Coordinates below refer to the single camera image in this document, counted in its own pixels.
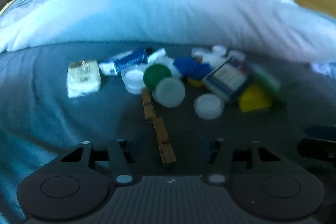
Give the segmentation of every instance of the blue lid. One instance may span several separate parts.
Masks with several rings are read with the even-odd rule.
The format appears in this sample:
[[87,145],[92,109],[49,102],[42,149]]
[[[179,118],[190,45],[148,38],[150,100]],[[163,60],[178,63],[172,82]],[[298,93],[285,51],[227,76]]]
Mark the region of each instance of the blue lid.
[[191,57],[176,58],[174,66],[182,75],[188,76],[197,66],[197,61]]
[[202,80],[205,76],[211,73],[212,68],[208,63],[198,64],[194,70],[187,76],[194,80]]

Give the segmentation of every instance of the ribbed gray panel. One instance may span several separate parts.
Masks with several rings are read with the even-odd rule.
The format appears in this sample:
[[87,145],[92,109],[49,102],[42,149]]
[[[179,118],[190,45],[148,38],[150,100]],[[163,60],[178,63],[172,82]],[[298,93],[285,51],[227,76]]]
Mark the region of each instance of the ribbed gray panel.
[[[42,224],[28,220],[27,224]],[[142,177],[120,187],[98,212],[71,224],[269,224],[241,208],[223,187],[204,184],[200,177]],[[308,218],[294,224],[318,224]]]

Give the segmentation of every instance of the gray bed sheet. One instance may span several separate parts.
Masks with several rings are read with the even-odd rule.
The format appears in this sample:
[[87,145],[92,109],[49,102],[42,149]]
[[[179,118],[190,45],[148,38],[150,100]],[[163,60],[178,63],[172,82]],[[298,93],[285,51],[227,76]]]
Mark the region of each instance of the gray bed sheet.
[[236,104],[226,105],[213,121],[199,119],[194,99],[205,92],[187,86],[183,103],[174,109],[156,105],[171,138],[178,164],[161,168],[156,137],[143,116],[141,96],[129,94],[121,77],[102,77],[98,93],[69,99],[68,65],[83,59],[102,60],[138,47],[165,47],[169,56],[190,56],[191,45],[159,43],[67,43],[0,54],[0,223],[22,223],[24,215],[16,199],[21,180],[58,154],[81,141],[96,145],[114,138],[132,139],[148,133],[145,155],[132,166],[137,174],[200,174],[207,165],[199,153],[197,134],[225,138],[237,145],[259,140],[306,167],[323,165],[300,157],[295,146],[310,124],[336,124],[336,83],[309,66],[250,54],[282,83],[287,105],[270,112],[240,113]]

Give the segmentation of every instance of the green lid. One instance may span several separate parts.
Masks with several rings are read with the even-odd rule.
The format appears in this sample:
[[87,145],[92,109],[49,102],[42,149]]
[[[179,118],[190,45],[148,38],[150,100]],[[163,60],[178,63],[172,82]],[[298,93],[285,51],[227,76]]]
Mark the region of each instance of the green lid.
[[154,92],[158,83],[167,77],[172,77],[170,70],[165,65],[154,64],[145,70],[143,82],[150,91]]

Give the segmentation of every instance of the toothpaste tube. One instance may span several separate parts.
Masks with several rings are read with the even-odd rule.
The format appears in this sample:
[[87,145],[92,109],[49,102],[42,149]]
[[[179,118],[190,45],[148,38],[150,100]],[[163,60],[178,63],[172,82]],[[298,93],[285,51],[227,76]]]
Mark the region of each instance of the toothpaste tube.
[[131,65],[147,63],[148,55],[145,48],[135,51],[121,52],[101,63],[99,69],[103,75],[117,76],[124,68]]

